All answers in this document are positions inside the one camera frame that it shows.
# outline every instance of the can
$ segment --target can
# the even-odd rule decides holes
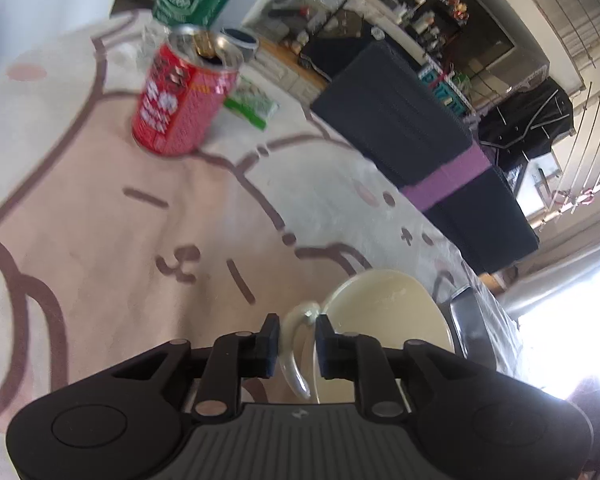
[[[193,25],[175,28],[156,53],[140,95],[131,123],[134,139],[158,155],[193,152],[242,63],[240,49],[224,34]]]

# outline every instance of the table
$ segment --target table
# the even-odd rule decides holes
[[[498,368],[520,373],[513,323],[448,241],[368,160],[291,96],[265,131],[222,110],[199,152],[153,156],[129,128],[148,13],[21,56],[0,73],[0,479],[26,403],[172,338],[210,346],[394,268],[438,302],[470,283]],[[280,377],[256,400],[288,399]]]

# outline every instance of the can top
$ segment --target can top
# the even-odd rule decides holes
[[[204,32],[216,51],[214,58],[203,57],[196,51],[195,37]],[[171,49],[182,59],[215,72],[238,70],[244,62],[244,57],[239,48],[231,43],[229,38],[218,32],[206,31],[195,25],[181,25],[175,27],[167,40]]]

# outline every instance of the purple stripe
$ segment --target purple stripe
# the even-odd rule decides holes
[[[453,160],[440,166],[415,186],[400,192],[419,211],[426,211],[491,167],[489,159],[475,142]]]

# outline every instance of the mug handle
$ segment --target mug handle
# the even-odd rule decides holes
[[[307,380],[302,376],[294,355],[294,338],[301,325],[313,326],[320,315],[321,307],[315,301],[307,301],[295,306],[286,314],[280,325],[278,341],[278,362],[286,382],[293,392],[301,399],[311,399],[311,389]]]

